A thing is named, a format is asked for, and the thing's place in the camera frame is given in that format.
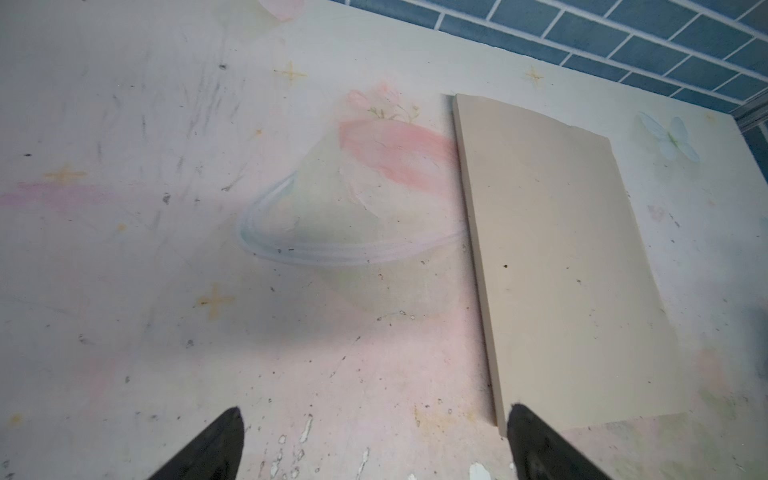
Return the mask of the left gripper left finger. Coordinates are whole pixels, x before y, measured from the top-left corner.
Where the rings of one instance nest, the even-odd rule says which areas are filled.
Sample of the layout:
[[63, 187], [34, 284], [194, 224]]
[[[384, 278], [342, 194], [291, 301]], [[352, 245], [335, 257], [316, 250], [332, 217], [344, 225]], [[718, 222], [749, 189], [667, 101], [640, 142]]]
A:
[[239, 407], [225, 410], [149, 480], [235, 480], [245, 426]]

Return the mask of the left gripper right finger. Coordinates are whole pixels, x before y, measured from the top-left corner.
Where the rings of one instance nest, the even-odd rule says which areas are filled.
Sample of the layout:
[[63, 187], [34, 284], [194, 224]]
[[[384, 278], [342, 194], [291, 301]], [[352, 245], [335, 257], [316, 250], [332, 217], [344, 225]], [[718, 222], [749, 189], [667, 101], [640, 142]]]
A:
[[519, 479], [610, 480], [527, 406], [512, 405], [507, 439]]

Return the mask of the beige cardboard file folder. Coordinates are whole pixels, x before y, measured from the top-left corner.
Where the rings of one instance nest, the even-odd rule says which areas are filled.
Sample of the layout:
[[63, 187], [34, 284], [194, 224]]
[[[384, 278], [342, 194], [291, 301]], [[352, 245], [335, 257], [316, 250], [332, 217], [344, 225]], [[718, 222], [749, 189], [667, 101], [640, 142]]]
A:
[[687, 407], [678, 340], [609, 140], [459, 94], [453, 117], [494, 410], [557, 430]]

